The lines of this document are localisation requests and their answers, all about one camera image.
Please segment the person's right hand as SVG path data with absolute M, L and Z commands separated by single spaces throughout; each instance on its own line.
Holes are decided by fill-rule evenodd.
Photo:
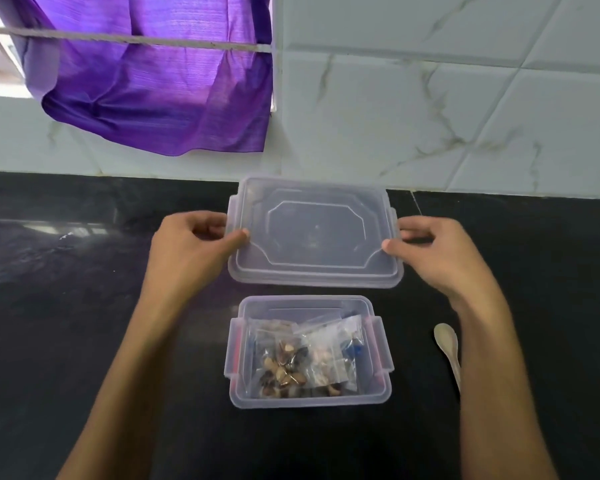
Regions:
M 487 310 L 504 306 L 494 275 L 458 221 L 409 216 L 401 217 L 398 224 L 400 237 L 396 239 L 423 247 L 422 263 L 412 268 L 453 307 Z

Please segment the person's left hand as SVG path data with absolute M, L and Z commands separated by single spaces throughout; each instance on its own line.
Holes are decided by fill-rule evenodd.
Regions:
M 209 256 L 207 242 L 215 230 L 227 232 L 226 226 L 226 214 L 209 210 L 165 217 L 152 238 L 142 301 L 180 308 L 218 277 L 228 261 Z

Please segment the clear plastic container lid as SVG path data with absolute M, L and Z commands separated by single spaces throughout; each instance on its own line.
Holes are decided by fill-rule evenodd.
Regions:
M 385 189 L 246 177 L 230 197 L 226 231 L 250 240 L 228 261 L 241 283 L 391 289 L 404 265 L 382 249 L 399 236 Z

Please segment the person's left forearm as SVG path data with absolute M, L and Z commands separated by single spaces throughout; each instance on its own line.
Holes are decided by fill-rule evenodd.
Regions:
M 83 430 L 56 480 L 148 480 L 185 301 L 142 291 Z

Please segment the person's right forearm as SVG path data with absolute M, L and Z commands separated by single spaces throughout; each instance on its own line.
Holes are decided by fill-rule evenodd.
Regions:
M 497 283 L 450 300 L 461 325 L 462 480 L 559 480 Z

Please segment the white plastic spoon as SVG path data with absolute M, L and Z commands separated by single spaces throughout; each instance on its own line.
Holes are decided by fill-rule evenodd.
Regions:
M 447 357 L 452 370 L 458 393 L 461 393 L 461 364 L 459 362 L 459 341 L 451 325 L 439 323 L 433 329 L 434 340 Z

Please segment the clear bag with blue bits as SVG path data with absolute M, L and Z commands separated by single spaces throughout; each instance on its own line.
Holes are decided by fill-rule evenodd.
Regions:
M 357 359 L 366 345 L 360 314 L 334 312 L 297 325 L 309 350 L 313 391 L 331 397 L 358 395 Z

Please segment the clear bag of nuts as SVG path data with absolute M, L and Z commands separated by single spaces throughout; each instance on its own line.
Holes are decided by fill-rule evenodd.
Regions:
M 249 393 L 253 398 L 307 399 L 314 395 L 309 350 L 295 322 L 249 319 L 248 345 Z

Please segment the clear plastic container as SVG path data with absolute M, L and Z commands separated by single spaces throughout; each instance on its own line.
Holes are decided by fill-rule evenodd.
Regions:
M 250 296 L 230 322 L 224 375 L 243 410 L 385 403 L 392 371 L 363 296 Z

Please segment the purple curtain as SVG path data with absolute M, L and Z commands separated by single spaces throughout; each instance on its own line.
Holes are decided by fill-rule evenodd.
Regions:
M 270 0 L 0 0 L 8 27 L 272 43 Z M 25 83 L 49 117 L 167 156 L 263 152 L 268 53 L 16 38 Z

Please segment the curtain rod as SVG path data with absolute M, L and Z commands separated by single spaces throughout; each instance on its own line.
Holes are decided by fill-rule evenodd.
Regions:
M 128 45 L 155 45 L 161 47 L 200 48 L 209 50 L 237 50 L 240 52 L 265 53 L 273 52 L 268 44 L 248 44 L 231 41 L 206 41 L 197 39 L 171 39 L 129 34 L 106 34 L 92 32 L 71 32 L 48 29 L 27 29 L 18 27 L 0 27 L 0 35 L 21 38 L 62 39 L 72 41 L 98 41 Z

